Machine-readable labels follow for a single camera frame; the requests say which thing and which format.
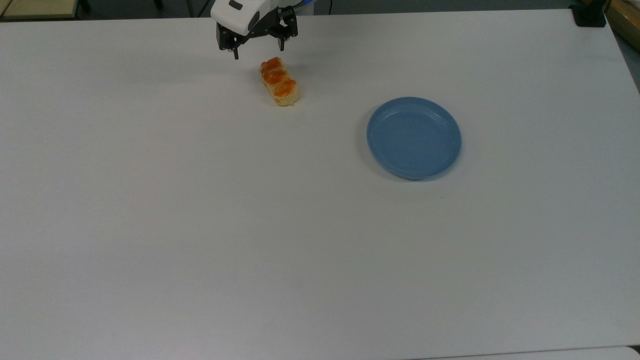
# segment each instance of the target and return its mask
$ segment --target white tabletop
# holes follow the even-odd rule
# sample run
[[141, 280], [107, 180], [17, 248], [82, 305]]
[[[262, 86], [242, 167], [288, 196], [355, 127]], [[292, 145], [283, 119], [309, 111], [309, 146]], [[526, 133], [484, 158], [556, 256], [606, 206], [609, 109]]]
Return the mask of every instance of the white tabletop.
[[[568, 10], [0, 24], [7, 359], [415, 359], [640, 338], [640, 97]], [[279, 108], [260, 62], [300, 85]], [[381, 169], [381, 103], [460, 125]]]
[[640, 355], [628, 347], [588, 348], [578, 350], [525, 352], [490, 356], [447, 357], [447, 360], [639, 360]]

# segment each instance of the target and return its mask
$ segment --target wooden surface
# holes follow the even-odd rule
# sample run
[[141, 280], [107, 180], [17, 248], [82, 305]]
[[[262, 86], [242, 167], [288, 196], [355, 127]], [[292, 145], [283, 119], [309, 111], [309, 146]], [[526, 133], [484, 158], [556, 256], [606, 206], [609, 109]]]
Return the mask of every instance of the wooden surface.
[[[571, 11], [0, 24], [3, 359], [422, 359], [640, 338], [640, 97]], [[280, 56], [301, 98], [278, 107]], [[462, 153], [384, 171], [373, 111]]]
[[77, 0], [13, 0], [4, 12], [6, 20], [66, 19], [76, 15]]
[[6, 9], [7, 5], [9, 5], [9, 2], [11, 2], [11, 0], [0, 0], [0, 15], [3, 14], [3, 12]]
[[612, 0], [607, 19], [615, 32], [640, 51], [640, 9], [624, 0]]

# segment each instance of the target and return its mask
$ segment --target plate rim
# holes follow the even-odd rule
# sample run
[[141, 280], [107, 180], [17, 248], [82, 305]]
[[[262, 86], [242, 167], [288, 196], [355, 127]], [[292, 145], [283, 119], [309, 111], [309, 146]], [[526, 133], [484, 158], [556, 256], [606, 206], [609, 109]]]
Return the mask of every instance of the plate rim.
[[[382, 109], [384, 109], [386, 106], [389, 106], [389, 104], [392, 104], [393, 102], [400, 102], [400, 101], [422, 102], [423, 104], [426, 104], [427, 106], [430, 106], [431, 107], [430, 110], [432, 110], [432, 111], [435, 110], [437, 113], [444, 114], [443, 118], [447, 122], [449, 122], [450, 124], [453, 125], [454, 134], [457, 135], [457, 138], [459, 139], [458, 146], [455, 149], [456, 150], [456, 154], [452, 157], [451, 162], [446, 167], [444, 167], [440, 171], [436, 172], [435, 174], [420, 174], [420, 173], [416, 174], [416, 172], [407, 172], [407, 171], [404, 171], [401, 168], [392, 167], [392, 166], [390, 166], [389, 164], [385, 163], [383, 160], [380, 159], [380, 157], [378, 156], [378, 153], [374, 150], [374, 147], [371, 145], [372, 144], [371, 134], [373, 132], [372, 123], [376, 119], [380, 118], [380, 112], [382, 111]], [[371, 152], [373, 157], [376, 159], [376, 161], [386, 171], [390, 172], [391, 174], [394, 174], [395, 176], [399, 176], [399, 177], [402, 177], [404, 179], [409, 179], [409, 180], [426, 180], [426, 179], [430, 179], [432, 177], [436, 177], [437, 175], [444, 173], [445, 171], [449, 170], [453, 166], [453, 164], [459, 158], [460, 152], [461, 152], [461, 149], [462, 149], [462, 133], [460, 131], [460, 126], [458, 125], [458, 122], [456, 122], [456, 119], [445, 108], [443, 108], [438, 103], [436, 103], [434, 101], [431, 101], [429, 99], [425, 99], [423, 97], [417, 97], [417, 96], [396, 97], [395, 99], [391, 99], [389, 101], [386, 101], [382, 105], [378, 106], [373, 111], [373, 114], [371, 115], [371, 117], [369, 117], [369, 121], [367, 123], [366, 137], [367, 137], [367, 145], [369, 146], [369, 151]]]

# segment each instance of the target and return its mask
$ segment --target blue plate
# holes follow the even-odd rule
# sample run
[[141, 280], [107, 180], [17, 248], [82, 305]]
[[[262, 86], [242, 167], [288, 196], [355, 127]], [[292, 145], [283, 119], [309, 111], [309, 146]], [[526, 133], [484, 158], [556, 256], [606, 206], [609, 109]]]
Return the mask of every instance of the blue plate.
[[367, 143], [389, 172], [423, 180], [456, 161], [462, 137], [456, 121], [440, 105], [420, 97], [399, 97], [373, 113]]

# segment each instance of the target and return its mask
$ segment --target food item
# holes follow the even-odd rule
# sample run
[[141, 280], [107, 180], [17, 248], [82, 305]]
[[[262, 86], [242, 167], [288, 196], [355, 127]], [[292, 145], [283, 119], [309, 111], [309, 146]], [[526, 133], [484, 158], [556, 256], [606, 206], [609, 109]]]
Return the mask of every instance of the food item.
[[298, 84], [293, 80], [287, 68], [278, 57], [265, 61], [260, 65], [262, 82], [269, 90], [269, 95], [280, 106], [291, 105], [300, 97]]

